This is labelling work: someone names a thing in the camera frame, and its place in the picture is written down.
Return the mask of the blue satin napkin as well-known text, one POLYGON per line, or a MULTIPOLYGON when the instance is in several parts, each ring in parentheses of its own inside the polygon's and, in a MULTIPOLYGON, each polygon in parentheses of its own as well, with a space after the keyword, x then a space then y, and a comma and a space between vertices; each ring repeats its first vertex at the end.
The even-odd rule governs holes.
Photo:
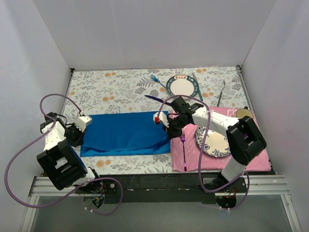
POLYGON ((153 122, 155 112, 91 115, 81 157, 158 155, 170 152, 170 140, 153 122))

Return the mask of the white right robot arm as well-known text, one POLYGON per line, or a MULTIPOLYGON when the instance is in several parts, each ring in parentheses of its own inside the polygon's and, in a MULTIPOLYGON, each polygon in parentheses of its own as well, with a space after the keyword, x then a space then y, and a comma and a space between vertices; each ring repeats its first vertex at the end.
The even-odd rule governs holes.
POLYGON ((182 129, 189 125, 205 127, 227 138, 231 158, 217 177, 208 184, 201 184, 207 193, 217 191, 229 192, 236 186, 236 181, 245 173, 246 167, 267 147, 258 126, 249 116, 235 118, 211 111, 202 101, 190 105, 185 102, 183 95, 176 95, 169 103, 176 116, 169 117, 158 112, 154 122, 162 123, 163 130, 169 139, 180 137, 182 129))

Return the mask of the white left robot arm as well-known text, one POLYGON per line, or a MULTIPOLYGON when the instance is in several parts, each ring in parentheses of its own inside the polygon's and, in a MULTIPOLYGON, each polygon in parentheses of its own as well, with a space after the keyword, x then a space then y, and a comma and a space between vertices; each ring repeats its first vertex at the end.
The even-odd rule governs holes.
POLYGON ((70 124, 64 123, 64 116, 53 112, 44 118, 45 122, 40 125, 41 133, 46 134, 44 149, 37 155, 37 161, 55 188, 86 185, 90 192, 100 192, 102 180, 94 169, 85 166, 74 150, 84 144, 86 127, 92 118, 81 115, 70 124))

